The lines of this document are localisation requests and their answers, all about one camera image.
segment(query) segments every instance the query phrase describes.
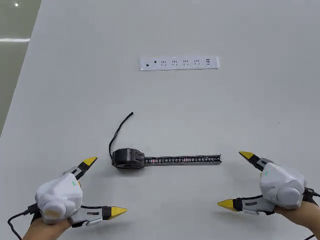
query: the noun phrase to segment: yellow fingertip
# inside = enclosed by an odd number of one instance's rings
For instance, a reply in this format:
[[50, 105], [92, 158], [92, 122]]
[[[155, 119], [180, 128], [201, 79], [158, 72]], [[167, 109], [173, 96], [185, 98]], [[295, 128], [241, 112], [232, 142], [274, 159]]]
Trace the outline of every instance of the yellow fingertip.
[[85, 163], [88, 166], [91, 166], [98, 158], [96, 156], [94, 157], [89, 157], [85, 160], [83, 160], [83, 163]]
[[231, 211], [237, 212], [237, 210], [234, 209], [234, 201], [232, 199], [220, 201], [217, 204], [220, 207], [223, 207], [225, 209], [229, 209]]
[[239, 153], [247, 160], [249, 160], [254, 155], [252, 152], [248, 151], [240, 151]]
[[118, 217], [119, 215], [124, 214], [126, 211], [127, 211], [126, 208], [113, 206], [113, 207], [111, 207], [111, 217], [109, 217], [108, 220], [114, 219], [114, 218]]

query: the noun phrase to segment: wrist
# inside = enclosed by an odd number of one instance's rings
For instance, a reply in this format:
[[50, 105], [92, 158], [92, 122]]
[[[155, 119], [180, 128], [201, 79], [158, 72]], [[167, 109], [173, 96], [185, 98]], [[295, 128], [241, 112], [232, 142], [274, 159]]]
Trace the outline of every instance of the wrist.
[[305, 227], [313, 233], [320, 231], [320, 209], [317, 210], [315, 214], [313, 214], [313, 216], [310, 217]]

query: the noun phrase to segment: power strip switch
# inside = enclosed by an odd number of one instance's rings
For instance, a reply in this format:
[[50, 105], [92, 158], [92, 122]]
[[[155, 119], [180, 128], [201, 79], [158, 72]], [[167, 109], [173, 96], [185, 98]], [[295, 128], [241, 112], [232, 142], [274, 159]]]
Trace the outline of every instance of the power strip switch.
[[217, 56], [141, 57], [139, 63], [141, 71], [219, 69], [220, 67]]

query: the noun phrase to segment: human hand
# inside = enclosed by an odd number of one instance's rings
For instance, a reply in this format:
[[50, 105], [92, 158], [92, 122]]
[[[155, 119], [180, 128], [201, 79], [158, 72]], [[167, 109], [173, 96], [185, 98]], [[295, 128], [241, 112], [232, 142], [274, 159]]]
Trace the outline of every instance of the human hand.
[[320, 208], [310, 202], [302, 201], [297, 209], [285, 209], [276, 206], [274, 211], [289, 219], [291, 222], [310, 229], [312, 232], [320, 226]]
[[40, 217], [31, 224], [22, 240], [56, 240], [70, 227], [68, 219], [56, 224], [45, 224]]

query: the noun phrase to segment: black strap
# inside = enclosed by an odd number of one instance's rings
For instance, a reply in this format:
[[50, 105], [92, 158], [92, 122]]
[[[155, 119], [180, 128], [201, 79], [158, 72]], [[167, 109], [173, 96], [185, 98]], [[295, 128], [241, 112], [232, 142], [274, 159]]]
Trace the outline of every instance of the black strap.
[[123, 125], [123, 124], [128, 120], [128, 118], [130, 118], [133, 114], [134, 114], [134, 112], [131, 112], [131, 113], [120, 123], [118, 129], [115, 131], [114, 136], [113, 136], [112, 140], [111, 140], [110, 143], [109, 143], [109, 155], [110, 155], [110, 158], [112, 158], [112, 154], [111, 154], [112, 143], [115, 141], [115, 139], [116, 139], [116, 137], [117, 137], [117, 135], [118, 135], [118, 133], [119, 133], [122, 125]]

